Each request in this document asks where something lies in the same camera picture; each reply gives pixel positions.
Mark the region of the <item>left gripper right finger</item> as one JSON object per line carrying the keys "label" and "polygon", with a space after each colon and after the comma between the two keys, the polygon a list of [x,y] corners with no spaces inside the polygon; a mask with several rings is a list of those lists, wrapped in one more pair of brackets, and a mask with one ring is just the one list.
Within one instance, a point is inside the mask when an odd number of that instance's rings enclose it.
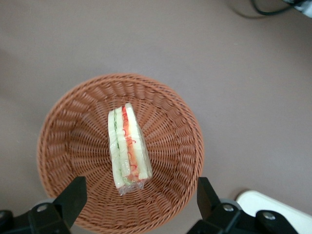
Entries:
{"label": "left gripper right finger", "polygon": [[219,199],[206,177],[197,183],[197,205],[201,219],[189,234],[256,234],[255,218],[246,214],[237,202]]}

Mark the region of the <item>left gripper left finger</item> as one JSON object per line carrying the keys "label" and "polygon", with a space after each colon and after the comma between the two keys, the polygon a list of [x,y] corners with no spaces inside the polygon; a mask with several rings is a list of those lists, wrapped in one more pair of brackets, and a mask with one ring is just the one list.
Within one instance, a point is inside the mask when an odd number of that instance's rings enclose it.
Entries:
{"label": "left gripper left finger", "polygon": [[86,202],[86,178],[78,176],[53,202],[40,203],[29,211],[31,233],[69,234]]}

